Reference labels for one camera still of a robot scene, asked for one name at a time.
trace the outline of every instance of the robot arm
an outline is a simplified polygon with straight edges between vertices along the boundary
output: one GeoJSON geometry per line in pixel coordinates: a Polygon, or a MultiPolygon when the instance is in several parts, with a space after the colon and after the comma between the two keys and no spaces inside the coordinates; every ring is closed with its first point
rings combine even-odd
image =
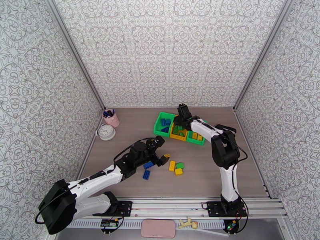
{"type": "Polygon", "coordinates": [[[198,133],[211,143],[212,158],[216,165],[219,166],[221,173],[222,208],[225,214],[231,214],[241,203],[241,199],[237,194],[236,180],[236,164],[240,153],[236,146],[235,135],[230,131],[236,132],[236,130],[222,125],[212,127],[200,117],[192,116],[185,104],[179,105],[178,113],[179,115],[174,119],[175,125],[183,126],[186,130],[198,133]]]}
{"type": "Polygon", "coordinates": [[[159,158],[156,149],[161,147],[164,139],[161,136],[148,138],[146,143],[137,141],[126,148],[130,151],[119,160],[114,159],[114,164],[97,172],[90,177],[66,183],[65,180],[57,181],[39,205],[39,214],[46,224],[49,234],[56,234],[66,228],[73,220],[96,213],[105,213],[109,208],[115,210],[118,204],[116,197],[111,192],[105,192],[96,197],[93,194],[106,187],[117,184],[132,176],[137,167],[151,161],[154,165],[162,166],[169,160],[166,154],[159,158]]]}

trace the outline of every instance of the white patterned wall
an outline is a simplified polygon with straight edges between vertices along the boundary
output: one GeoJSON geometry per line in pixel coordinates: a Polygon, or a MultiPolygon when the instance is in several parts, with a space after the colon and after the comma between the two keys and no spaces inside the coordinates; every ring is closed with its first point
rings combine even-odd
{"type": "Polygon", "coordinates": [[[0,239],[44,239],[38,205],[75,179],[100,112],[43,0],[0,0],[0,239]]]}
{"type": "Polygon", "coordinates": [[[237,114],[299,239],[320,239],[320,0],[297,0],[237,114]]]}
{"type": "Polygon", "coordinates": [[[233,106],[284,0],[55,0],[106,106],[233,106]]]}

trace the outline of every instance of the white clock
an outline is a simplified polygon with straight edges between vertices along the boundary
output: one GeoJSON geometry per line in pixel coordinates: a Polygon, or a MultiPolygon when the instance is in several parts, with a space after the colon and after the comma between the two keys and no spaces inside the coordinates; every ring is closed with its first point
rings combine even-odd
{"type": "Polygon", "coordinates": [[[116,130],[108,124],[102,124],[100,128],[96,130],[96,136],[99,136],[100,139],[104,141],[108,141],[113,139],[113,137],[116,135],[116,130]]]}

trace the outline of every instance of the mounting plate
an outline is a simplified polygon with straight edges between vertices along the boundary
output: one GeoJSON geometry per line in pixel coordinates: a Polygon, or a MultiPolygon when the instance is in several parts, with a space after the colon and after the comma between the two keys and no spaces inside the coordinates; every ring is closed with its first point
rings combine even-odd
{"type": "Polygon", "coordinates": [[[207,210],[208,210],[209,217],[240,217],[240,216],[246,217],[247,216],[247,212],[243,202],[241,202],[237,210],[234,210],[230,214],[224,213],[224,210],[221,206],[221,201],[208,201],[207,210]]]}
{"type": "Polygon", "coordinates": [[[119,201],[115,211],[111,212],[111,208],[109,208],[106,212],[93,214],[93,216],[130,216],[131,208],[132,201],[119,201]]]}

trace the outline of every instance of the pen holder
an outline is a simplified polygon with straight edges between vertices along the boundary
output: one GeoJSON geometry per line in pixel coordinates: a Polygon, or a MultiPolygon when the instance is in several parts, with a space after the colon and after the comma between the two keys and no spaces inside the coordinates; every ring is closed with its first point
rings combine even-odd
{"type": "Polygon", "coordinates": [[[105,121],[107,124],[111,125],[111,126],[114,127],[114,128],[118,127],[119,124],[120,124],[116,112],[114,112],[114,114],[113,114],[112,117],[108,117],[108,118],[105,118],[104,116],[102,116],[102,117],[103,117],[104,121],[105,121]]]}

